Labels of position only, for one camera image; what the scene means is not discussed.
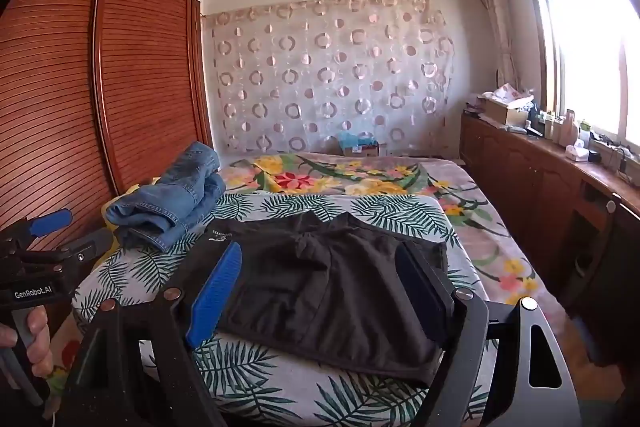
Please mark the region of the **person's left hand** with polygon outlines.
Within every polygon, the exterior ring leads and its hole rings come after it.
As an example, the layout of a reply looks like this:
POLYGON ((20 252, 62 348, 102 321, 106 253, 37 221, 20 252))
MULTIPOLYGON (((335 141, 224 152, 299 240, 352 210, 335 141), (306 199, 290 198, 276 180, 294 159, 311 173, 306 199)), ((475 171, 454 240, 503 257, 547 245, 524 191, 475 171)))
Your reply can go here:
MULTIPOLYGON (((32 363, 32 373, 36 377, 46 378, 53 371, 53 355, 51 351, 48 314, 44 306, 31 309, 24 326, 32 335, 32 342, 27 347, 27 356, 32 363)), ((13 348, 18 340, 18 332, 12 327, 0 325, 0 343, 2 348, 13 348)))

